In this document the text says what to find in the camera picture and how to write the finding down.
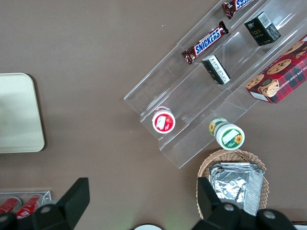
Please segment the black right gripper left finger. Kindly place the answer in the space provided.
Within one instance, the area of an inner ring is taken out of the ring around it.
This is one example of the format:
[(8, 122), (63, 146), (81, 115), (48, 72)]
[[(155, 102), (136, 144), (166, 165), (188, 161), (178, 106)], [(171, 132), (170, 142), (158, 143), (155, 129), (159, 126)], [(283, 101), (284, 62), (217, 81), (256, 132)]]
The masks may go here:
[(55, 204), (46, 204), (32, 214), (35, 230), (72, 230), (90, 203), (89, 179), (79, 178)]

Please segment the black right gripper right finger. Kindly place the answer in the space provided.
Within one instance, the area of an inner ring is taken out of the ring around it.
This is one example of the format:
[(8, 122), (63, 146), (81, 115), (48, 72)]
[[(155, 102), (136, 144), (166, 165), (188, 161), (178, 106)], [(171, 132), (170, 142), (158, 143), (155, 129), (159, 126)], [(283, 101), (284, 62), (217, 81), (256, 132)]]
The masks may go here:
[(202, 213), (194, 230), (237, 230), (241, 220), (240, 209), (223, 203), (213, 190), (209, 180), (199, 177), (197, 180), (197, 202)]

